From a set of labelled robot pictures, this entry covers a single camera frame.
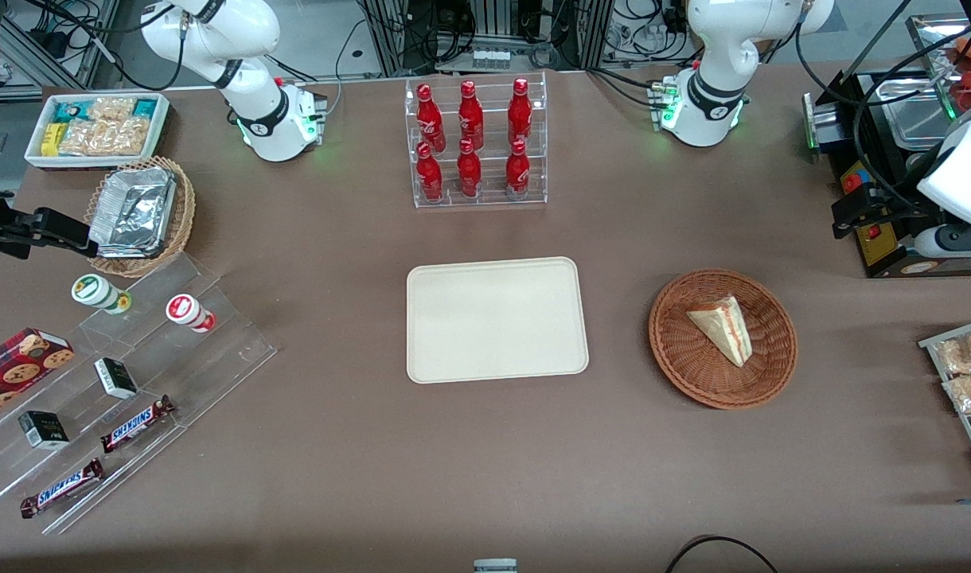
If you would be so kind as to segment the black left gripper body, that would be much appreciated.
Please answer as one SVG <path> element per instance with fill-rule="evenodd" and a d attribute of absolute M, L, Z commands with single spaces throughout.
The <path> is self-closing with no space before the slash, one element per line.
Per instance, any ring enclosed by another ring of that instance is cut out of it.
<path fill-rule="evenodd" d="M 870 226 L 893 224 L 903 219 L 919 219 L 926 217 L 926 210 L 918 203 L 914 203 L 894 191 L 886 191 L 881 185 L 870 185 L 872 211 Z"/>

